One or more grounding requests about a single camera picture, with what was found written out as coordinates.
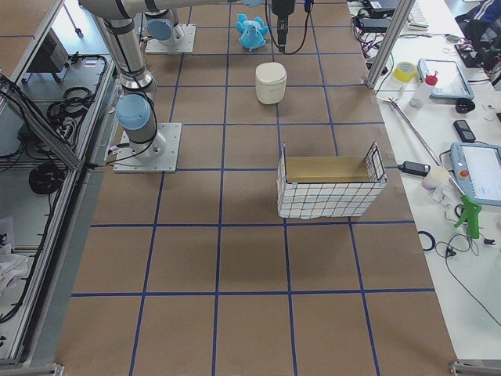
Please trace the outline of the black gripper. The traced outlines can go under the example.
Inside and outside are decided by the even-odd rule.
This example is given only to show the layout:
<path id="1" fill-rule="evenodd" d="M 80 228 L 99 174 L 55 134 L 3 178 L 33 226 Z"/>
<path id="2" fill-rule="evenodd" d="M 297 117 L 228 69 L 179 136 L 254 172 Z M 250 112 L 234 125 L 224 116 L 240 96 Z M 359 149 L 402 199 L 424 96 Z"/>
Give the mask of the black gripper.
<path id="1" fill-rule="evenodd" d="M 286 52 L 288 16 L 294 13 L 294 0 L 272 0 L 272 13 L 277 16 L 278 50 Z"/>

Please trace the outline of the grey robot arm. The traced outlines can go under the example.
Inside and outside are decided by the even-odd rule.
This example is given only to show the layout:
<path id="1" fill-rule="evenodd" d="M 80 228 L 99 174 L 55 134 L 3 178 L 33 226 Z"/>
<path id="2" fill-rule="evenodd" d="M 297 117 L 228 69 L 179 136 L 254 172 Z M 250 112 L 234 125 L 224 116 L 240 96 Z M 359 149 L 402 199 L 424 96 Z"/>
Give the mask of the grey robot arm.
<path id="1" fill-rule="evenodd" d="M 136 33 L 135 17 L 146 16 L 148 32 L 158 41 L 175 43 L 182 39 L 177 9 L 198 5 L 216 5 L 216 1 L 82 1 L 92 14 L 96 26 L 119 71 L 119 81 L 126 94 L 133 93 L 154 99 L 157 85 L 146 68 L 146 61 Z"/>
<path id="2" fill-rule="evenodd" d="M 277 16 L 276 30 L 269 26 L 269 18 L 247 18 L 244 14 L 237 16 L 236 29 L 240 32 L 239 43 L 252 51 L 265 46 L 270 38 L 277 49 L 285 53 L 289 16 L 293 14 L 294 1 L 272 1 L 265 10 L 271 10 Z M 144 13 L 146 31 L 149 35 L 146 51 L 155 54 L 188 53 L 193 51 L 196 26 L 179 22 L 174 9 Z"/>

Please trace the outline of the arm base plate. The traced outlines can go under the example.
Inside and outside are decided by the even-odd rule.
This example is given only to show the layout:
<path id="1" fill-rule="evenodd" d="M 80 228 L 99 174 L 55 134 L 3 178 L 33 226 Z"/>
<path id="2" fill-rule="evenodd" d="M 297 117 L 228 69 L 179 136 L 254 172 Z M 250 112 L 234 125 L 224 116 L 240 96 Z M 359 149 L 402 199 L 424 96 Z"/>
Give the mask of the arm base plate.
<path id="1" fill-rule="evenodd" d="M 138 157 L 139 145 L 120 148 L 117 152 L 118 162 L 114 163 L 116 173 L 173 173 L 177 168 L 179 145 L 182 134 L 181 123 L 159 123 L 153 144 Z"/>
<path id="2" fill-rule="evenodd" d="M 148 23 L 150 39 L 146 45 L 149 54 L 180 54 L 193 51 L 196 25 L 178 23 L 172 26 L 166 20 Z"/>

